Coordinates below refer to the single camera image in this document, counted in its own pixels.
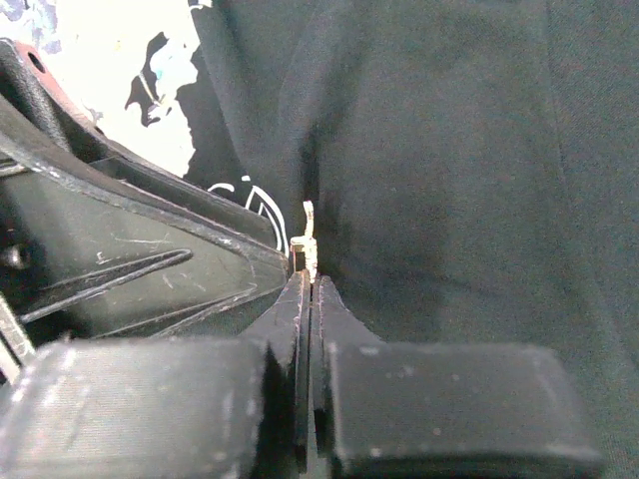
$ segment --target black fabric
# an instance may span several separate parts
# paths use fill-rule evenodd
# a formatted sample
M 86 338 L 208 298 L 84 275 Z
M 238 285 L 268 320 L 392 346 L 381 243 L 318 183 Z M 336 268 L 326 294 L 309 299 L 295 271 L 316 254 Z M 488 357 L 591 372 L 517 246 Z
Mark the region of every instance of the black fabric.
M 270 0 L 194 11 L 228 150 L 387 340 L 557 349 L 639 477 L 639 6 Z M 202 164 L 193 169 L 205 170 Z

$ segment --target dark cloth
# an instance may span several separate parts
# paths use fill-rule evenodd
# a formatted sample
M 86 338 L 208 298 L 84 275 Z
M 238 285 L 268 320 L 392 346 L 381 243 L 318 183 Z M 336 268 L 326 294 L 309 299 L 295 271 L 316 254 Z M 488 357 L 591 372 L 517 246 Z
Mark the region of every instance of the dark cloth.
M 639 477 L 639 4 L 227 0 L 193 16 L 221 140 L 187 178 L 248 173 L 289 237 L 313 200 L 320 271 L 385 339 L 557 349 L 607 477 Z

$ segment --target black block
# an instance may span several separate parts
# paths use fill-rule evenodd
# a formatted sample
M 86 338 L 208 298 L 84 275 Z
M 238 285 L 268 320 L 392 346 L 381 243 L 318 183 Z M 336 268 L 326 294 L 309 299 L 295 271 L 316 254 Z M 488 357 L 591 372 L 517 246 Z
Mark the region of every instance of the black block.
M 329 348 L 336 474 L 597 477 L 554 354 L 516 345 Z
M 266 364 L 239 339 L 46 347 L 0 405 L 2 476 L 246 477 Z

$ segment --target hole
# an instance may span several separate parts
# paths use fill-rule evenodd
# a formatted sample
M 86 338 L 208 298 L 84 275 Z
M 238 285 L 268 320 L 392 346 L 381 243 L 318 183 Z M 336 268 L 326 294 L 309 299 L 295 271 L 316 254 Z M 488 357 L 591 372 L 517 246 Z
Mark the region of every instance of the hole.
M 33 63 L 33 66 L 40 71 L 40 73 L 47 73 L 40 59 L 36 57 L 33 53 L 29 53 L 29 59 L 31 60 L 31 63 Z

